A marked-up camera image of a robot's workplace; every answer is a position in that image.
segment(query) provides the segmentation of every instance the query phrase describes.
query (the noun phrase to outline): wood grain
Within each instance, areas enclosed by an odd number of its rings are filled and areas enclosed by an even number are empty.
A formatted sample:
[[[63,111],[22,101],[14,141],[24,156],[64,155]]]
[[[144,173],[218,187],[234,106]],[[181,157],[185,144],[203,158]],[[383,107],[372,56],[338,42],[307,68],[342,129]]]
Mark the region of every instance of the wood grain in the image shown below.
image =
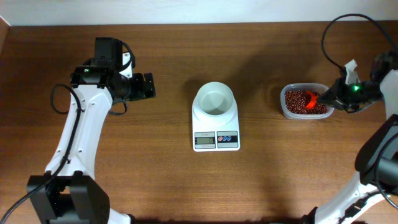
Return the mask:
[[[4,21],[0,17],[0,57],[1,57],[2,46],[4,45],[4,41],[6,40],[9,28],[10,27],[8,26],[6,21]]]
[[[383,22],[398,39],[398,22]],[[127,42],[135,72],[153,72],[157,98],[108,116],[96,157],[96,181],[111,206],[138,219],[243,222],[299,218],[329,201],[354,173],[360,147],[385,120],[383,103],[328,119],[283,117],[289,83],[331,85],[337,69],[320,50],[324,22],[12,27],[0,60],[0,213],[40,175],[61,136],[65,116],[49,105],[51,88],[68,83],[93,55],[95,37]],[[327,37],[339,63],[355,58],[365,80],[389,45],[371,24],[341,22]],[[195,153],[191,105],[199,87],[226,83],[238,103],[241,149]],[[61,109],[69,96],[60,93]],[[386,202],[360,220],[396,223]],[[38,223],[30,202],[9,223]]]

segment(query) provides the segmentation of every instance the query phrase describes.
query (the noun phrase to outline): red scoop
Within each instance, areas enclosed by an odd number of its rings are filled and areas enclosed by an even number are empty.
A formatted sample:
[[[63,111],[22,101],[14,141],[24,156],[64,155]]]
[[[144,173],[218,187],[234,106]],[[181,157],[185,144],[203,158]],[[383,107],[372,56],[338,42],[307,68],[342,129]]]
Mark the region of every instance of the red scoop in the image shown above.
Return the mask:
[[[315,96],[315,94],[313,94],[311,91],[307,91],[307,93],[311,96],[311,100],[308,103],[307,106],[305,106],[305,109],[313,109],[315,107],[315,105],[317,104],[317,98],[318,96]]]

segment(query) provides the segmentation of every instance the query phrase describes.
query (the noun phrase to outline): clear plastic box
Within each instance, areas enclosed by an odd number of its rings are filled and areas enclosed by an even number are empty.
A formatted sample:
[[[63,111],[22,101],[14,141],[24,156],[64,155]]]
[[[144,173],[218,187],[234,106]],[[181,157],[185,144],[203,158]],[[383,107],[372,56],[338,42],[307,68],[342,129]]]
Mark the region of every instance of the clear plastic box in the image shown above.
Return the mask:
[[[328,90],[329,88],[325,85],[322,84],[317,84],[317,83],[297,83],[297,84],[290,84],[285,86],[285,88],[282,90],[280,93],[280,104],[282,105],[282,111],[284,113],[284,116],[288,119],[323,119],[329,117],[333,111],[335,110],[332,107],[328,106],[328,109],[326,113],[324,114],[296,114],[290,112],[287,107],[286,107],[286,102],[285,102],[285,92],[286,91],[295,91],[295,90],[309,90],[309,91],[315,91],[317,93],[324,93]]]

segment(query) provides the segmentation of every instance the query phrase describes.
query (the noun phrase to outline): bean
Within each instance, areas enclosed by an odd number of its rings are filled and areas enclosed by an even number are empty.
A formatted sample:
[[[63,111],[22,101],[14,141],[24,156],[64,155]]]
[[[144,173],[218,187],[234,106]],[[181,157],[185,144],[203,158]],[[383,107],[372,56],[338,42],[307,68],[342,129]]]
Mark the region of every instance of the bean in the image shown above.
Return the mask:
[[[312,109],[306,109],[305,107],[311,101],[311,96],[304,90],[297,91],[286,91],[285,102],[287,109],[295,114],[324,114],[327,112],[326,105],[316,104]]]

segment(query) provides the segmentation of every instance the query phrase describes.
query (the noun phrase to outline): kitchen scale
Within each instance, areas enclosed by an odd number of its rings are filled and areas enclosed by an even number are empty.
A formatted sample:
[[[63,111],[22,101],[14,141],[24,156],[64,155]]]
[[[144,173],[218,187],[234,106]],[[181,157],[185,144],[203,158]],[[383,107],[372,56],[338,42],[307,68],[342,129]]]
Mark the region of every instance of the kitchen scale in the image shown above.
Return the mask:
[[[203,85],[192,104],[193,150],[237,151],[238,106],[231,89],[220,82]]]

